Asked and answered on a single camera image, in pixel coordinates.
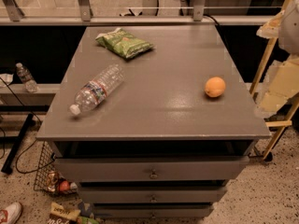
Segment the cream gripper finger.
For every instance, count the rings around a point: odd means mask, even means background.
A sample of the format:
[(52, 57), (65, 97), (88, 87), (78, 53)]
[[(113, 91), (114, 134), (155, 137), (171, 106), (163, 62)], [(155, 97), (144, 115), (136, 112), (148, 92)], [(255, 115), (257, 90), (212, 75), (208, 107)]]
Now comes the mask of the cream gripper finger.
[(281, 24), (284, 10), (280, 11), (277, 15), (271, 18), (268, 22), (262, 25), (256, 32), (256, 35), (262, 38), (278, 38), (279, 26)]
[(290, 55), (284, 62), (273, 61), (256, 98), (255, 116), (270, 118), (298, 92), (299, 56)]

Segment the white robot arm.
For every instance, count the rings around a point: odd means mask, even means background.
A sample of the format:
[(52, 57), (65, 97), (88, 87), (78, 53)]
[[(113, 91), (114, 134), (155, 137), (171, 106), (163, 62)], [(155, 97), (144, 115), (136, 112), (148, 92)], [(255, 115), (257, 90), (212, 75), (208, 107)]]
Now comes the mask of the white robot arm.
[(292, 0), (286, 9), (261, 26), (256, 35), (276, 38), (278, 46), (290, 54), (285, 61), (273, 61), (268, 67), (256, 97), (256, 114), (266, 119), (299, 92), (299, 0)]

